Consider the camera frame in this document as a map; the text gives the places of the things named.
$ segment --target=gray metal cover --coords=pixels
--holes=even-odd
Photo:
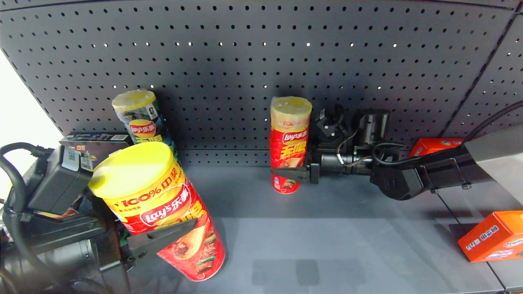
[[[389,139],[411,145],[442,132],[512,13],[442,2],[83,2],[2,12],[0,44],[62,133],[123,131],[110,100],[140,87],[156,92],[180,149],[267,150],[270,100],[283,95],[315,111],[390,109]]]
[[[523,99],[522,53],[523,16],[518,15],[445,135],[464,137],[490,115]],[[480,135],[500,131],[519,123],[523,123],[523,108],[496,120]]]

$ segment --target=black box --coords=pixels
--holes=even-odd
[[[120,149],[131,146],[132,139],[127,133],[70,133],[60,140],[60,144],[78,150],[89,152],[93,167]]]

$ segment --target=robotic arm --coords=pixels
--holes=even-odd
[[[352,135],[341,106],[322,110],[315,124],[323,134],[310,142],[304,167],[275,168],[272,173],[297,181],[319,182],[321,174],[368,175],[387,196],[408,200],[425,191],[496,180],[523,203],[523,125],[470,141],[496,118],[523,106],[523,101],[494,114],[471,132],[464,143],[421,157],[398,160],[402,144],[385,142],[390,113],[366,109],[351,120]]]
[[[23,177],[3,156],[15,149],[38,158]],[[88,213],[64,218],[40,214],[66,213],[93,175],[90,156],[64,146],[10,144],[0,148],[0,166],[13,182],[0,210],[7,228],[0,230],[1,293],[86,293],[77,289],[79,283],[95,293],[129,293],[127,271],[196,225],[189,220],[123,239],[116,217],[97,197]]]

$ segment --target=black cable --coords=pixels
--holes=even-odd
[[[4,207],[4,221],[6,221],[5,224],[21,256],[25,258],[31,266],[45,275],[54,284],[60,287],[64,287],[69,292],[73,293],[74,289],[55,277],[53,271],[38,258],[38,256],[32,251],[31,247],[27,245],[25,241],[24,235],[22,233],[21,217],[23,211],[26,208],[27,186],[20,173],[16,170],[12,163],[4,157],[4,154],[16,149],[28,150],[31,152],[31,155],[37,157],[44,156],[46,154],[46,150],[42,147],[38,148],[29,143],[13,143],[0,148],[0,167],[9,176],[9,179],[13,183],[13,189],[15,190],[15,200],[13,206],[11,206],[11,203],[13,203],[10,199],[10,197],[13,195],[13,193],[11,193],[6,201],[6,206]]]
[[[516,110],[516,109],[518,109],[519,107],[522,107],[522,106],[523,106],[523,100],[521,100],[520,102],[516,102],[516,103],[514,103],[512,105],[509,105],[509,106],[503,108],[502,110],[496,112],[495,114],[493,114],[489,118],[485,119],[481,124],[479,124],[477,127],[475,127],[465,137],[465,139],[463,139],[463,143],[461,143],[461,146],[463,146],[464,143],[469,142],[470,140],[474,139],[474,137],[476,137],[477,134],[479,134],[484,128],[486,128],[488,125],[493,123],[498,118],[500,118],[500,117],[504,116],[505,114],[507,114],[507,113],[509,113],[509,112],[511,112],[513,110]]]
[[[398,165],[398,164],[403,164],[403,163],[417,161],[417,160],[419,160],[421,158],[419,156],[416,156],[416,157],[410,157],[410,158],[407,158],[407,159],[398,160],[398,161],[392,161],[392,162],[384,161],[384,160],[379,159],[378,155],[376,154],[376,150],[379,147],[382,147],[382,146],[405,147],[405,145],[399,144],[399,143],[392,143],[392,142],[382,142],[382,143],[378,143],[378,144],[374,145],[372,147],[372,152],[371,152],[372,159],[374,160],[374,162],[382,164],[382,165],[388,165],[388,166]]]
[[[16,149],[25,149],[30,152],[33,152],[35,150],[36,146],[29,144],[29,143],[12,143],[5,145],[0,148],[0,167],[6,172],[7,176],[9,176],[9,179],[11,180],[11,183],[13,184],[14,194],[10,193],[9,197],[7,198],[6,204],[8,207],[12,208],[15,212],[22,212],[26,206],[26,183],[24,182],[24,178],[20,175],[20,173],[16,170],[14,165],[7,160],[4,155],[7,152],[16,150]]]

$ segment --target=shelf surface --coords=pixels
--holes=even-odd
[[[523,210],[523,205],[498,183],[476,184],[470,190],[448,188],[439,194],[466,232],[494,211]],[[507,290],[523,291],[523,258],[489,264]]]
[[[469,263],[461,228],[430,193],[401,202],[368,178],[323,177],[280,195],[261,167],[188,167],[228,259],[179,293],[497,293],[487,264]],[[178,274],[152,259],[133,269],[136,293],[167,293]]]

